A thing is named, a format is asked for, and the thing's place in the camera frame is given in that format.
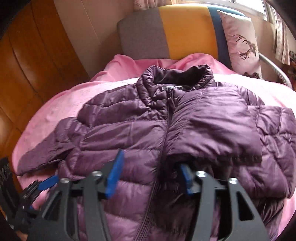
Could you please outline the grey yellow blue headboard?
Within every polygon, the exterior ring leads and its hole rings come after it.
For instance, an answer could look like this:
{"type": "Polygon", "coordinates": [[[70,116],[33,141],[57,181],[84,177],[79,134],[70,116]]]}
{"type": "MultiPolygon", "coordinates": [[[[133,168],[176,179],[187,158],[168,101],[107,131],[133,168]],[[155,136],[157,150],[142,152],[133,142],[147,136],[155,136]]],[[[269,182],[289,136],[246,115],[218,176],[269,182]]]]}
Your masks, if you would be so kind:
{"type": "Polygon", "coordinates": [[[231,68],[219,11],[243,16],[214,4],[177,4],[131,13],[117,24],[123,53],[134,60],[181,60],[203,53],[231,68]]]}

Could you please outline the right pink curtain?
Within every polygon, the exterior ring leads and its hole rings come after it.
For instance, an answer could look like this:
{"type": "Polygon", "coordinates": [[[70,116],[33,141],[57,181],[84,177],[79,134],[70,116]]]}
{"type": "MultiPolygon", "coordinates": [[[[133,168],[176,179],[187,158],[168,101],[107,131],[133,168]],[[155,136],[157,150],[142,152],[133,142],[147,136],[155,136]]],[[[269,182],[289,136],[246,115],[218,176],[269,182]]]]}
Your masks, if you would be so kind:
{"type": "Polygon", "coordinates": [[[290,51],[287,39],[287,25],[283,21],[282,17],[269,3],[272,12],[274,14],[275,21],[275,40],[274,40],[274,52],[275,58],[284,65],[290,64],[290,51]]]}

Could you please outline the deer print pillow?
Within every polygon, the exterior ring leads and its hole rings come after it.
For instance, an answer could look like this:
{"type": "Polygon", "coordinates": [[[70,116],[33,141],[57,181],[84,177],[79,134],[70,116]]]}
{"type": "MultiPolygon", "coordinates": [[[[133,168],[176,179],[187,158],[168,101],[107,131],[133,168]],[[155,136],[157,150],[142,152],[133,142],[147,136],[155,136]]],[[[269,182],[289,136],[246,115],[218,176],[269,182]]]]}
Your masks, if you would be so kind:
{"type": "Polygon", "coordinates": [[[258,44],[251,18],[224,11],[217,13],[222,22],[233,71],[261,78],[258,44]]]}

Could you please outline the grey metal bed rail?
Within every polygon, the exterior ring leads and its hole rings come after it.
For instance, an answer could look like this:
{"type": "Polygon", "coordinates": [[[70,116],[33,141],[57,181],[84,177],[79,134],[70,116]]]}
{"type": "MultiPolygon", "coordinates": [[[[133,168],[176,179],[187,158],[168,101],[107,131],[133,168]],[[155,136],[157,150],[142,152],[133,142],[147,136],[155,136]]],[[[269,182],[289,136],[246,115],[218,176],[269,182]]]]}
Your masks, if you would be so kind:
{"type": "Polygon", "coordinates": [[[261,61],[263,61],[265,64],[267,64],[269,67],[273,69],[273,71],[277,74],[277,76],[280,78],[284,85],[288,86],[290,89],[293,89],[292,83],[288,76],[276,64],[274,64],[273,61],[268,59],[260,52],[258,53],[258,55],[261,61]]]}

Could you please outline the pink patterned curtain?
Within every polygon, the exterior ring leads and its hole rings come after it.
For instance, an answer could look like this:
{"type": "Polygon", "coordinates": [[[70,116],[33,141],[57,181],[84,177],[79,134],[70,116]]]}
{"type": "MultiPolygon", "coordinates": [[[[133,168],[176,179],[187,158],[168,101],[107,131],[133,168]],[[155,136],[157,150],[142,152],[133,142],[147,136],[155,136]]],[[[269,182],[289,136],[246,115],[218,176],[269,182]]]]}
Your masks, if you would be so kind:
{"type": "Polygon", "coordinates": [[[178,0],[134,0],[133,10],[143,11],[147,9],[153,9],[161,6],[169,6],[174,4],[179,4],[178,0]]]}

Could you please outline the wooden wardrobe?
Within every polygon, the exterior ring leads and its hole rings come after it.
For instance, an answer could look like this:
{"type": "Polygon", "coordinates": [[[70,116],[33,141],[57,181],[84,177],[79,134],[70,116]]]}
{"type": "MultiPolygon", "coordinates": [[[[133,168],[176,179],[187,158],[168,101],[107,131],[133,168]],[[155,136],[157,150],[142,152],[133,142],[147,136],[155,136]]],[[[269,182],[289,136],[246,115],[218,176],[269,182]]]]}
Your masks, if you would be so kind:
{"type": "Polygon", "coordinates": [[[89,80],[53,1],[22,1],[1,32],[1,157],[57,93],[89,80]]]}

